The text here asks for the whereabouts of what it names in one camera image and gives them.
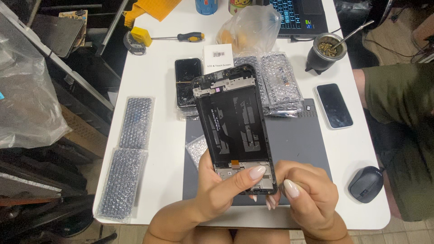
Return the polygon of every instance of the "orange cloth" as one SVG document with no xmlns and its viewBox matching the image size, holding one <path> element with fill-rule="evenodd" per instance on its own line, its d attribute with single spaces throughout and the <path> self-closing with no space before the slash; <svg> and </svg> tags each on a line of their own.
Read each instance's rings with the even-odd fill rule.
<svg viewBox="0 0 434 244">
<path fill-rule="evenodd" d="M 146 12 L 161 22 L 179 2 L 181 0 L 138 0 L 131 11 L 126 11 L 124 25 L 132 28 L 134 20 Z"/>
</svg>

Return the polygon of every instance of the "yellow handle screwdriver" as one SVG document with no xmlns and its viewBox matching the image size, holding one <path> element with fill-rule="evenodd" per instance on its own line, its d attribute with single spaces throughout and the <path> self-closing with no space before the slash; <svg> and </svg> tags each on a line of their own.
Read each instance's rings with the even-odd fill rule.
<svg viewBox="0 0 434 244">
<path fill-rule="evenodd" d="M 187 34 L 178 34 L 178 36 L 171 37 L 153 37 L 152 40 L 178 40 L 178 41 L 189 41 L 198 42 L 205 38 L 205 34 L 200 32 L 190 32 Z"/>
</svg>

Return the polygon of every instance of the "long white fingernail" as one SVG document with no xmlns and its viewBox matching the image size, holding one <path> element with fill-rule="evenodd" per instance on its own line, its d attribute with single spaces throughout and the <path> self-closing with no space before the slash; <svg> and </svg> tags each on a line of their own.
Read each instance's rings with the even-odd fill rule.
<svg viewBox="0 0 434 244">
<path fill-rule="evenodd" d="M 265 203 L 267 204 L 268 210 L 271 210 L 270 202 L 265 198 Z"/>
<path fill-rule="evenodd" d="M 276 200 L 274 200 L 274 198 L 270 195 L 267 196 L 268 197 L 268 201 L 270 201 L 270 205 L 273 209 L 276 209 Z"/>
<path fill-rule="evenodd" d="M 252 178 L 252 180 L 256 180 L 256 179 L 262 177 L 264 175 L 265 171 L 266 171 L 265 166 L 261 165 L 261 166 L 256 166 L 253 169 L 251 169 L 249 174 L 250 174 L 250 177 Z"/>
<path fill-rule="evenodd" d="M 296 198 L 300 195 L 300 190 L 297 188 L 296 184 L 291 180 L 284 180 L 283 185 L 285 186 L 285 191 L 291 198 Z"/>
</svg>

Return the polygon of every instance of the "metal straw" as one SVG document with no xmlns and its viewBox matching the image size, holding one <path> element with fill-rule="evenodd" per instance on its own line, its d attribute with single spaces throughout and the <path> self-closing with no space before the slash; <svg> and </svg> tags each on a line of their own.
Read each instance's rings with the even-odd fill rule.
<svg viewBox="0 0 434 244">
<path fill-rule="evenodd" d="M 349 37 L 351 37 L 352 35 L 354 35 L 356 32 L 358 32 L 358 31 L 360 31 L 361 29 L 365 28 L 366 26 L 372 24 L 373 22 L 374 22 L 374 21 L 371 20 L 371 21 L 369 21 L 369 22 L 367 22 L 367 23 L 365 23 L 365 24 L 359 26 L 359 28 L 355 29 L 353 32 L 351 32 L 349 35 L 347 35 L 344 39 L 342 39 L 342 41 L 340 41 L 340 42 L 338 42 L 337 44 L 335 44 L 334 46 L 332 46 L 332 47 L 330 48 L 330 50 L 335 49 L 337 46 L 339 46 L 342 42 L 345 42 L 345 40 L 347 40 Z"/>
</svg>

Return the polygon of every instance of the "computer mouse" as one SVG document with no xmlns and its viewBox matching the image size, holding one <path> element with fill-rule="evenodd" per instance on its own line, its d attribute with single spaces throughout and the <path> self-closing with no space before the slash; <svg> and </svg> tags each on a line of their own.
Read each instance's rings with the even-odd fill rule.
<svg viewBox="0 0 434 244">
<path fill-rule="evenodd" d="M 360 169 L 354 176 L 348 191 L 359 202 L 369 203 L 383 188 L 383 173 L 374 166 Z"/>
</svg>

